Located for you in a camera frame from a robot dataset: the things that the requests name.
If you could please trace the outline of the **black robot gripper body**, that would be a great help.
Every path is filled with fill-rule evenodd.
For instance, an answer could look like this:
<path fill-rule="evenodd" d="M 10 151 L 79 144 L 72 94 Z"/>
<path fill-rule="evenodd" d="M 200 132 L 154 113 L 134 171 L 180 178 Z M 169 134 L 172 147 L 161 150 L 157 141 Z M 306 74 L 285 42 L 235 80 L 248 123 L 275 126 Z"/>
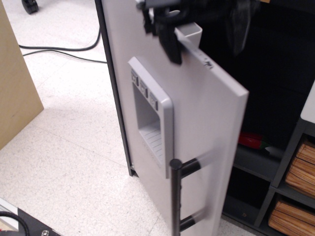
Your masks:
<path fill-rule="evenodd" d="M 142 11 L 146 33 L 161 34 L 192 22 L 215 21 L 233 14 L 252 16 L 259 5 L 258 0 L 139 0 L 136 7 Z"/>

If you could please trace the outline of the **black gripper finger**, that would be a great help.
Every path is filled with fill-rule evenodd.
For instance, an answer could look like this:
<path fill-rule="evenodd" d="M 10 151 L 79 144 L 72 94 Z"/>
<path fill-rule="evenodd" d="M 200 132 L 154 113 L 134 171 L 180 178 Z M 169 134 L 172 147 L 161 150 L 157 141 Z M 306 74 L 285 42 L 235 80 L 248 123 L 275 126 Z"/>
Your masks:
<path fill-rule="evenodd" d="M 249 4 L 235 5 L 226 19 L 228 44 L 233 55 L 240 54 L 246 44 L 251 23 L 251 8 Z"/>
<path fill-rule="evenodd" d="M 175 28 L 168 25 L 159 25 L 158 38 L 168 59 L 174 64 L 181 65 L 181 49 L 177 36 L 175 34 Z"/>

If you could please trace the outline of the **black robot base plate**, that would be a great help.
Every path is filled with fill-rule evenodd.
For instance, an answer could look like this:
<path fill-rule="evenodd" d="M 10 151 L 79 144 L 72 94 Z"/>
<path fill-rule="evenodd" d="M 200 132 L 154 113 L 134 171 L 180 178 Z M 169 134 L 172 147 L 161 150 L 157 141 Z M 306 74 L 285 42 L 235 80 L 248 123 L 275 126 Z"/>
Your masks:
<path fill-rule="evenodd" d="M 51 227 L 18 208 L 18 216 L 27 224 L 31 236 L 61 236 Z"/>

